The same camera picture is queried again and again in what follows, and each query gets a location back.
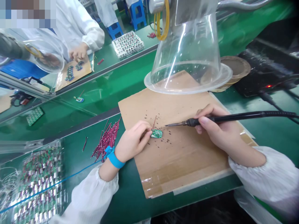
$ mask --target transparent plastic cone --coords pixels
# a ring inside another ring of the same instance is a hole
[[[28,40],[24,41],[28,48],[34,53],[28,61],[36,64],[40,69],[48,73],[59,73],[64,68],[62,49],[50,40]]]
[[[178,9],[179,1],[172,2]],[[168,36],[159,43],[153,69],[144,79],[149,89],[167,94],[193,94],[215,89],[231,79],[232,70],[220,63],[217,1],[202,2],[206,3],[205,11],[199,10],[196,18],[180,24],[172,15],[176,8],[170,9]]]

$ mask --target cardboard sheet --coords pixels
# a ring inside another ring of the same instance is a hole
[[[6,95],[0,96],[0,113],[8,110],[11,106],[10,101],[11,99],[11,95],[13,95],[13,93],[8,93]]]
[[[185,71],[176,74],[178,82],[190,82]],[[209,103],[219,104],[208,92],[192,95],[168,95],[144,89],[118,103],[126,129],[138,120],[146,120],[155,129],[163,131],[162,138],[151,138],[135,162],[146,198],[187,187],[201,180],[216,180],[231,174],[227,154],[215,146],[206,133],[198,135],[195,128],[187,126],[165,127],[193,117],[198,109]],[[244,141],[256,143],[243,132]]]
[[[73,82],[76,82],[77,80],[81,79],[85,75],[92,72],[88,56],[86,56],[83,61],[84,61],[84,64],[82,65],[82,69],[80,71],[76,70],[76,64],[78,64],[76,61],[71,61],[64,66],[62,72],[58,73],[55,92],[57,92],[58,90],[61,90],[62,88],[68,86],[69,84],[71,84]],[[71,65],[74,66],[74,69],[73,69],[74,79],[69,82],[69,81],[65,81],[65,78],[67,76],[66,75],[67,69]]]

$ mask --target blue wire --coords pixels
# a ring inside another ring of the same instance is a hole
[[[8,208],[6,208],[6,209],[3,209],[2,211],[0,211],[0,214],[2,214],[2,213],[4,213],[4,212],[8,211],[9,209],[11,209],[11,208],[13,208],[13,207],[15,207],[15,206],[21,204],[22,202],[24,202],[24,201],[26,201],[26,200],[28,200],[28,199],[30,199],[30,198],[32,198],[32,197],[34,197],[34,196],[40,194],[40,193],[43,193],[43,192],[45,192],[45,191],[51,189],[52,187],[56,186],[57,184],[60,184],[60,183],[62,183],[62,182],[65,182],[66,180],[70,179],[71,177],[73,177],[73,176],[75,176],[75,175],[81,173],[83,170],[86,170],[87,168],[91,167],[92,165],[94,165],[94,164],[96,164],[96,163],[98,163],[98,162],[101,162],[102,160],[103,160],[103,159],[101,159],[101,160],[99,160],[99,161],[97,161],[97,162],[95,162],[95,163],[93,163],[93,164],[91,164],[91,165],[85,167],[84,169],[80,170],[79,172],[77,172],[77,173],[75,173],[75,174],[73,174],[73,175],[70,175],[69,177],[67,177],[67,178],[65,178],[65,179],[63,179],[63,180],[61,180],[61,181],[59,181],[58,183],[56,183],[56,184],[54,184],[54,185],[52,185],[52,186],[49,186],[48,188],[46,188],[46,189],[44,189],[44,190],[42,190],[42,191],[40,191],[40,192],[37,192],[36,194],[34,194],[34,195],[32,195],[32,196],[30,196],[30,197],[28,197],[28,198],[25,198],[24,200],[21,200],[21,201],[19,201],[18,203],[15,203],[14,205],[12,205],[12,206],[10,206],[10,207],[8,207]]]

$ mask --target yellow wire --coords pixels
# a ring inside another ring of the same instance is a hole
[[[36,48],[33,47],[33,46],[31,46],[31,47],[32,47],[34,50],[36,50],[38,54],[32,52],[32,51],[30,50],[30,48],[27,47],[27,46],[25,45],[26,50],[29,51],[32,55],[36,56],[37,58],[43,58],[41,52],[40,52],[38,49],[36,49]]]
[[[161,35],[160,31],[160,12],[157,14],[155,13],[154,15],[154,30],[155,30],[155,35],[157,36],[157,39],[160,41],[164,41],[168,35],[168,30],[169,30],[169,2],[168,0],[165,0],[165,8],[166,8],[166,22],[165,22],[165,28],[164,28],[164,33]]]

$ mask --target person's left hand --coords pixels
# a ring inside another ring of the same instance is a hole
[[[83,60],[86,57],[88,49],[88,45],[82,42],[79,46],[69,52],[69,57],[76,62],[79,62],[78,59]]]
[[[126,130],[119,140],[114,154],[120,162],[126,162],[139,154],[150,139],[152,127],[146,121],[138,121],[130,130]]]

